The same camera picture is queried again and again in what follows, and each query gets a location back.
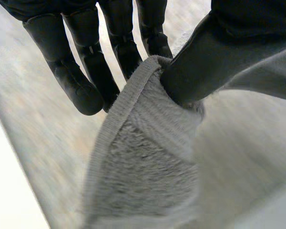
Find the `black robotic finger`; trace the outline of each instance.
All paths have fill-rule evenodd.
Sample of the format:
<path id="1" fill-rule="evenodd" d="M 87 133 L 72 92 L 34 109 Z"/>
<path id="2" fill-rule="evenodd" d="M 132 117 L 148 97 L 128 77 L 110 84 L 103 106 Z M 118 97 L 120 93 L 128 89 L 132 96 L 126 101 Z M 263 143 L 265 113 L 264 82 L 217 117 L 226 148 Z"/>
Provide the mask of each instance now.
<path id="1" fill-rule="evenodd" d="M 136 0 L 141 38 L 147 54 L 173 58 L 163 33 L 167 0 Z"/>
<path id="2" fill-rule="evenodd" d="M 84 115 L 93 115 L 103 107 L 97 89 L 76 64 L 60 14 L 44 14 L 29 19 L 23 27 L 35 41 L 58 83 Z"/>
<path id="3" fill-rule="evenodd" d="M 100 45 L 99 18 L 96 7 L 64 15 L 76 49 L 89 79 L 97 87 L 108 112 L 120 90 L 116 85 Z"/>
<path id="4" fill-rule="evenodd" d="M 189 41 L 164 70 L 161 83 L 169 96 L 189 107 L 225 86 L 286 99 L 286 75 L 239 74 L 286 51 L 286 36 L 265 34 L 236 38 L 227 33 L 214 14 L 207 15 Z"/>
<path id="5" fill-rule="evenodd" d="M 137 46 L 133 41 L 133 2 L 132 0 L 100 0 L 104 13 L 111 46 L 128 80 L 142 62 Z"/>

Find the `gray cloth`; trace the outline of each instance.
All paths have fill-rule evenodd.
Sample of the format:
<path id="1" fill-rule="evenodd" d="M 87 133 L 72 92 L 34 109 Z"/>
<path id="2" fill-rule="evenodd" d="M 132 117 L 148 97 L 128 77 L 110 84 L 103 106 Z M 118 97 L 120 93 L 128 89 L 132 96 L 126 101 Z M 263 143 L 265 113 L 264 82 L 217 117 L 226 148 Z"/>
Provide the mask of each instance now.
<path id="1" fill-rule="evenodd" d="M 168 59 L 150 57 L 133 73 L 95 143 L 83 193 L 83 228 L 169 228 L 197 216 L 192 142 L 202 102 L 176 105 L 159 78 Z"/>

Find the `fabric fold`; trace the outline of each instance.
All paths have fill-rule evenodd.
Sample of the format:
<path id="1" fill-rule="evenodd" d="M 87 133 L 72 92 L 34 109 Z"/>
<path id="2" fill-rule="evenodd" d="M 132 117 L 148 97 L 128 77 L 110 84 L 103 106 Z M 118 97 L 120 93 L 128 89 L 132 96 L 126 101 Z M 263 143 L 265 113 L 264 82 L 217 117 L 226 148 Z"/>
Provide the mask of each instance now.
<path id="1" fill-rule="evenodd" d="M 144 61 L 107 115 L 84 184 L 82 228 L 173 228 L 197 216 L 192 142 L 204 106 L 185 110 L 166 94 L 160 75 L 169 62 Z"/>

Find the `gray towel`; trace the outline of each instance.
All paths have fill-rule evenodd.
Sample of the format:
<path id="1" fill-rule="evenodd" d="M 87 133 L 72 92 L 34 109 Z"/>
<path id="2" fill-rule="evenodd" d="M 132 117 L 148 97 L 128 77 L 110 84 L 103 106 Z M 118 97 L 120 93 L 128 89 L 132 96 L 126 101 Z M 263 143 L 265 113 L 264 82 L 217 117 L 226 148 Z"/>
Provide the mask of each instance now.
<path id="1" fill-rule="evenodd" d="M 169 61 L 144 61 L 107 115 L 88 166 L 82 228 L 172 228 L 197 216 L 192 143 L 204 106 L 185 110 L 169 98 L 159 80 Z"/>

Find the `floor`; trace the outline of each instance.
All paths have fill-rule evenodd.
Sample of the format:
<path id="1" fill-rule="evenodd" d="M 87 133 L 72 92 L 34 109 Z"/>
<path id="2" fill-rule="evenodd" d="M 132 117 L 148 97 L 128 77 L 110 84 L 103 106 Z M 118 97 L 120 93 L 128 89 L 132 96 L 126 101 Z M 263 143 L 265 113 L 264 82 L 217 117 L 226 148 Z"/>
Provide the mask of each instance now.
<path id="1" fill-rule="evenodd" d="M 170 0 L 164 25 L 169 43 L 194 28 L 209 9 L 210 1 Z M 122 88 L 99 14 L 102 49 Z M 133 32 L 146 58 L 136 10 Z M 71 49 L 80 63 L 72 42 Z M 193 140 L 203 181 L 199 228 L 220 229 L 286 184 L 286 101 L 226 91 L 208 97 L 205 105 L 207 117 Z M 51 228 L 77 224 L 81 181 L 104 118 L 104 112 L 93 117 L 77 112 L 21 23 L 0 6 L 0 119 Z"/>

